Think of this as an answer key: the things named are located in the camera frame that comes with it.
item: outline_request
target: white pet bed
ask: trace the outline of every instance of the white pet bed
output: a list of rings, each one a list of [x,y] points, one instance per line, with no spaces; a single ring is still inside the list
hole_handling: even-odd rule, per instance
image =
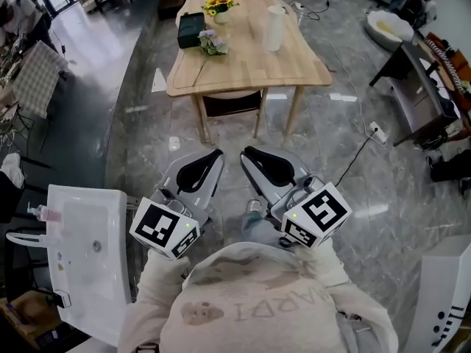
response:
[[[409,22],[385,10],[370,12],[365,28],[376,43],[389,51],[395,51],[403,41],[411,42],[414,36]]]

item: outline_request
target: wall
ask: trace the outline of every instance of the wall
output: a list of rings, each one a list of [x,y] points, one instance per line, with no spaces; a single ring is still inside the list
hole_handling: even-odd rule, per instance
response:
[[[447,39],[471,63],[471,0],[439,0],[437,12],[437,20],[420,31]]]

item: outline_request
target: white sink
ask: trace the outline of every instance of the white sink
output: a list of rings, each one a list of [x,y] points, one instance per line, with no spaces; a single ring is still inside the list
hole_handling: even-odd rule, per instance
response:
[[[47,207],[61,222],[47,222],[47,235],[61,243],[47,249],[54,292],[71,301],[60,318],[113,346],[131,303],[126,264],[126,201],[117,190],[49,186]]]

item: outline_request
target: white cylinder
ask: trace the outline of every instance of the white cylinder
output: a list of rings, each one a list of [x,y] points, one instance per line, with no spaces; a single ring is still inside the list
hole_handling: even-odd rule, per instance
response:
[[[285,10],[280,5],[268,7],[263,47],[267,51],[278,51],[283,42]]]

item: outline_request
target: bouquet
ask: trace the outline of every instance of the bouquet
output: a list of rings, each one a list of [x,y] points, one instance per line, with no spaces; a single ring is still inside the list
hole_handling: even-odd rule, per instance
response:
[[[228,11],[229,8],[232,8],[235,5],[238,4],[234,3],[234,0],[208,0],[202,8],[208,15],[215,16],[218,13]]]
[[[202,30],[199,32],[199,47],[205,55],[223,55],[229,50],[227,44],[217,38],[214,30]]]

